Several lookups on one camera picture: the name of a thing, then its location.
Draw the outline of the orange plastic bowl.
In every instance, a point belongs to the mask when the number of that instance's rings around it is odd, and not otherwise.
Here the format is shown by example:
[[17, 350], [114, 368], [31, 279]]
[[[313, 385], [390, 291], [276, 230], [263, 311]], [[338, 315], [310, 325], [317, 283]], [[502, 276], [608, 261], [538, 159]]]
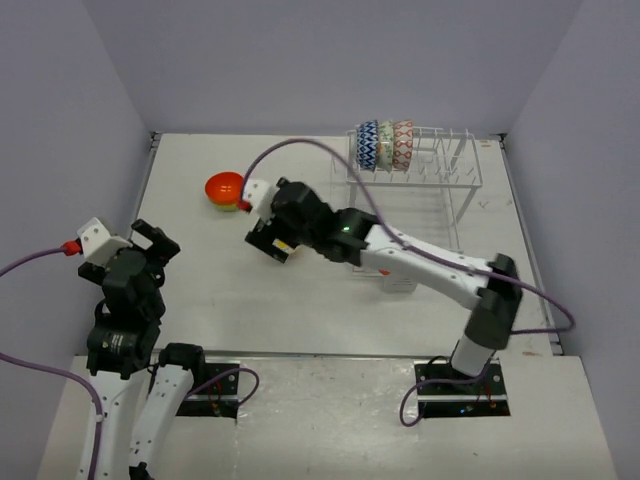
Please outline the orange plastic bowl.
[[235, 208], [240, 200], [243, 182], [244, 177], [237, 172], [219, 172], [206, 181], [204, 192], [215, 206]]

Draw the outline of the yellow patterned bowl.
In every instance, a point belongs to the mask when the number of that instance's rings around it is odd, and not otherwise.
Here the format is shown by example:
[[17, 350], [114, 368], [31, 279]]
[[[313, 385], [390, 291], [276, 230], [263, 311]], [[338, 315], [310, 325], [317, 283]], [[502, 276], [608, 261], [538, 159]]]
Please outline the yellow patterned bowl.
[[291, 255], [296, 251], [295, 247], [291, 247], [285, 242], [282, 242], [281, 240], [278, 240], [278, 239], [275, 239], [273, 241], [273, 246], [288, 255]]

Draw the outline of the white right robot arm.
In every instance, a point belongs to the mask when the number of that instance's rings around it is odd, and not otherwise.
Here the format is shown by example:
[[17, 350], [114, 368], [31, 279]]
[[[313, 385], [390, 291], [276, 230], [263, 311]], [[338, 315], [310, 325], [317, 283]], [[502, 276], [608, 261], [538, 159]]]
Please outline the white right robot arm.
[[276, 184], [247, 181], [239, 206], [258, 217], [246, 242], [280, 262], [288, 255], [278, 242], [305, 246], [334, 263], [382, 270], [429, 287], [469, 310], [446, 368], [454, 391], [471, 391], [490, 357], [507, 347], [522, 299], [512, 258], [498, 254], [487, 261], [419, 241], [365, 211], [333, 210], [309, 186], [285, 178]]

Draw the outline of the red lattice patterned bowl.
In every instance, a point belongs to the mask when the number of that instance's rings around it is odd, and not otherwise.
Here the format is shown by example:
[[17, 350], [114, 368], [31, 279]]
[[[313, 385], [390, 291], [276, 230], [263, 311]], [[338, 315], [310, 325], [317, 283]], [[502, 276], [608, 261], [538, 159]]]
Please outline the red lattice patterned bowl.
[[405, 119], [395, 122], [393, 124], [393, 132], [393, 168], [407, 171], [413, 154], [413, 121]]

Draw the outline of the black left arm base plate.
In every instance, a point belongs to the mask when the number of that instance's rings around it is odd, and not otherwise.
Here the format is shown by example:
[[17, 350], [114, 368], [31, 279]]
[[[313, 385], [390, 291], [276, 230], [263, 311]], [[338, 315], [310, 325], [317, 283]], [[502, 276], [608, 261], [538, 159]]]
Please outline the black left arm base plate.
[[[238, 368], [237, 363], [206, 362], [193, 389], [224, 372]], [[238, 373], [229, 374], [184, 400], [178, 417], [210, 417], [236, 419], [238, 413]]]

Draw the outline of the lime green plastic bowl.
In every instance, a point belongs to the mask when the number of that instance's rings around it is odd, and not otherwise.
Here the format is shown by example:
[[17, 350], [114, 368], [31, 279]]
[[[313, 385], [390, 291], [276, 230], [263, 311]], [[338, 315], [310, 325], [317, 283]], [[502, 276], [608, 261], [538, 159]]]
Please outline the lime green plastic bowl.
[[243, 203], [239, 199], [234, 201], [221, 201], [220, 199], [211, 199], [213, 206], [221, 212], [236, 212], [242, 209]]

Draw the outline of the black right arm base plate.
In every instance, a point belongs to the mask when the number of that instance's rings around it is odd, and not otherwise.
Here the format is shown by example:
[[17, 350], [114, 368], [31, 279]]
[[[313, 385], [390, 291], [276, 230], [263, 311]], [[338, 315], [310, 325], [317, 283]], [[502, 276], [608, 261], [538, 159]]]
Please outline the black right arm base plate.
[[419, 415], [429, 418], [507, 417], [511, 415], [501, 365], [492, 362], [475, 384], [431, 384], [417, 390]]

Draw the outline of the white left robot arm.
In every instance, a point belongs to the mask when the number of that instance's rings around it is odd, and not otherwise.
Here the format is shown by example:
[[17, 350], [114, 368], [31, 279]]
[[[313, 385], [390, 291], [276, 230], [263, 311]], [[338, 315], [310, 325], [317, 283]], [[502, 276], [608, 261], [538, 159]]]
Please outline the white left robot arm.
[[89, 384], [96, 391], [96, 422], [88, 427], [79, 479], [150, 479], [169, 427], [187, 393], [208, 379], [204, 352], [171, 343], [159, 353], [145, 405], [138, 404], [166, 311], [164, 268], [179, 245], [142, 219], [133, 231], [143, 248], [93, 218], [78, 231], [80, 277], [103, 294], [87, 338]]

